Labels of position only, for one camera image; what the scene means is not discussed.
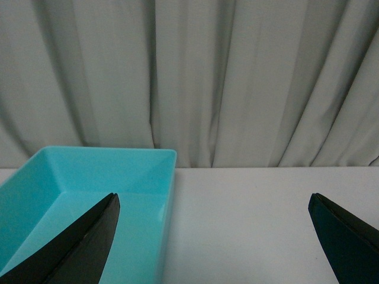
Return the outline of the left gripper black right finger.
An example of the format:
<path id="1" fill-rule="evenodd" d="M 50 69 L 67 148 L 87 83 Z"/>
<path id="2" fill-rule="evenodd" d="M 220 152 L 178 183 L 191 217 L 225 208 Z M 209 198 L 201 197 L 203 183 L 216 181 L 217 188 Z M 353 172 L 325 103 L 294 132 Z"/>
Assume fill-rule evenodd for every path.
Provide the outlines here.
<path id="1" fill-rule="evenodd" d="M 337 281 L 378 283 L 378 230 L 319 193 L 308 210 Z"/>

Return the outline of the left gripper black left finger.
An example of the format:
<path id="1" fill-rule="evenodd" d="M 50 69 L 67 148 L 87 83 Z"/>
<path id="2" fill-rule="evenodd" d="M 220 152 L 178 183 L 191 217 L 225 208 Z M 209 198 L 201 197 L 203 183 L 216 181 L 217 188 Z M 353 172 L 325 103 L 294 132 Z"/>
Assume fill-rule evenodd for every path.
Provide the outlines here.
<path id="1" fill-rule="evenodd" d="M 1 283 L 99 283 L 119 214 L 119 197 L 110 193 L 45 246 L 2 275 Z"/>

